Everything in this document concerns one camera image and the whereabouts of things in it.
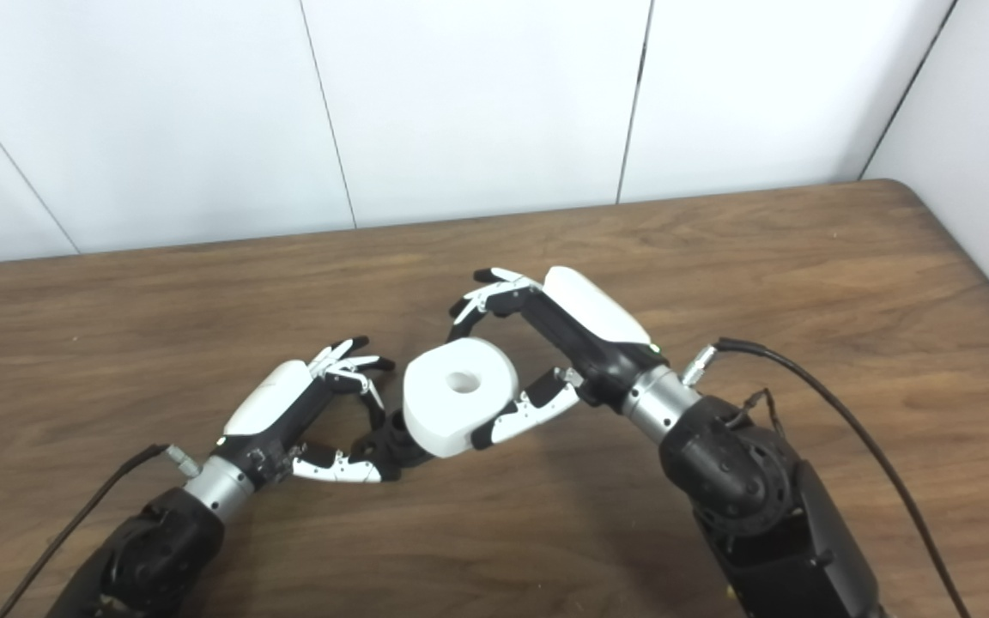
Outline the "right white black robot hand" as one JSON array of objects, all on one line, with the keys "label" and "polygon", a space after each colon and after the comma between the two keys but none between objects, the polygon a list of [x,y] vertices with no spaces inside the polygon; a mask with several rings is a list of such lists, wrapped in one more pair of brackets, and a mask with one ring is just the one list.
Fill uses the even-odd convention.
[{"label": "right white black robot hand", "polygon": [[553,266],[544,281],[506,269],[475,271],[479,289],[451,306],[448,342],[470,336],[488,314],[519,314],[566,357],[470,432],[486,450],[564,414],[578,403],[624,415],[637,383],[668,361],[639,321],[579,271]]}]

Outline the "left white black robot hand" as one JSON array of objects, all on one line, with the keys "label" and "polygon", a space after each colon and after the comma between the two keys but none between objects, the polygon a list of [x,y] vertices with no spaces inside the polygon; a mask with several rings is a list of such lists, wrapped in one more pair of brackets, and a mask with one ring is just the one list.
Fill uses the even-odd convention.
[{"label": "left white black robot hand", "polygon": [[270,373],[225,423],[211,457],[235,468],[236,480],[254,490],[291,476],[320,482],[384,482],[365,455],[305,441],[307,430],[337,397],[361,399],[373,427],[384,425],[385,406],[369,369],[390,372],[395,363],[357,355],[368,337],[335,342],[312,360],[287,360]]}]

